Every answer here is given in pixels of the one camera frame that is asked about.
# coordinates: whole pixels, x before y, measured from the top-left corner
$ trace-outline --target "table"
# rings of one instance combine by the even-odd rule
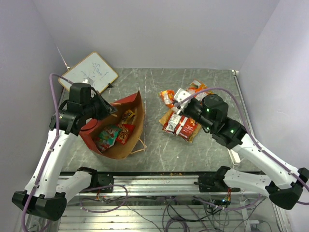
[[[233,167],[227,148],[217,144],[203,130],[192,144],[162,131],[159,119],[168,109],[158,96],[162,90],[187,88],[194,79],[198,79],[209,87],[229,89],[240,101],[240,92],[231,70],[115,68],[115,71],[119,77],[113,82],[114,87],[106,89],[102,96],[108,102],[114,102],[140,90],[145,108],[141,139],[147,145],[146,151],[129,155],[126,159],[113,160],[93,153],[78,136],[62,171],[75,172],[81,166],[102,172],[196,172],[216,171],[221,166]],[[225,92],[217,93],[229,104],[229,117],[240,121],[232,99]],[[68,96],[65,91],[62,100]],[[259,171],[246,159],[234,168]]]

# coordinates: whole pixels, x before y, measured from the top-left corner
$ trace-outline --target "pile of snack bags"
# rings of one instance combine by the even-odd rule
[[[194,80],[189,88],[186,89],[187,92],[190,94],[199,92],[203,89],[206,89],[207,86],[198,81]],[[201,101],[205,96],[208,94],[212,94],[212,91],[204,92],[197,94],[195,96],[196,99]],[[175,112],[177,112],[177,108],[174,107],[174,90],[165,90],[159,93],[160,97],[162,98],[165,105],[170,109],[160,120],[159,122],[163,125],[162,130],[178,135],[185,139],[188,142],[193,142],[193,138],[197,135],[199,130],[201,129],[201,126],[196,123],[193,119],[187,118],[185,116],[177,115]]]
[[[106,126],[103,131],[94,139],[95,144],[100,152],[106,151],[108,148],[114,146],[115,142],[126,144],[131,136],[135,125],[129,124],[134,118],[135,113],[127,110],[119,124],[111,124]]]

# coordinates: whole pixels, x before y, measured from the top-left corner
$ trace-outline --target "whiteboard wooden frame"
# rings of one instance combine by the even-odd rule
[[[74,65],[72,68],[70,68],[67,72],[65,72],[62,76],[65,76],[66,74],[68,74],[72,69],[74,69],[76,66],[78,66],[80,63],[82,63],[85,59],[87,59],[89,56],[91,56],[93,53],[97,54],[105,63],[107,66],[110,67],[111,70],[113,70],[116,73],[116,77],[115,79],[113,79],[111,82],[109,83],[113,83],[117,78],[118,78],[118,73],[105,61],[105,59],[102,58],[102,56],[100,56],[100,54],[98,52],[92,52],[90,53],[88,56],[86,56],[84,59],[82,59],[80,62],[78,62],[76,65]],[[58,82],[67,90],[70,91],[65,85],[63,85],[60,81],[61,79],[58,78]]]

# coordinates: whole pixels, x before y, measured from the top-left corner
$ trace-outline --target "white wall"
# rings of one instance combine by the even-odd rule
[[[309,168],[308,12],[307,0],[281,0],[239,72],[256,137],[298,168]],[[295,232],[307,231],[308,212],[289,211]]]
[[[69,66],[239,70],[279,0],[34,0]]]
[[[24,190],[46,144],[54,113],[49,73],[64,71],[33,2],[0,0],[0,231],[13,231],[20,210],[11,198]]]

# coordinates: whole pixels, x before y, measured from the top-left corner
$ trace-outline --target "handwriting on whiteboard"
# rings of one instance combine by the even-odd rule
[[[105,77],[105,75],[108,74],[109,72],[103,74],[100,71],[100,64],[97,63],[92,63],[92,67],[93,70],[89,71],[88,74],[84,71],[81,71],[81,73],[83,74],[83,80],[88,80],[89,84],[95,86],[95,81],[97,79],[102,80],[102,78]]]

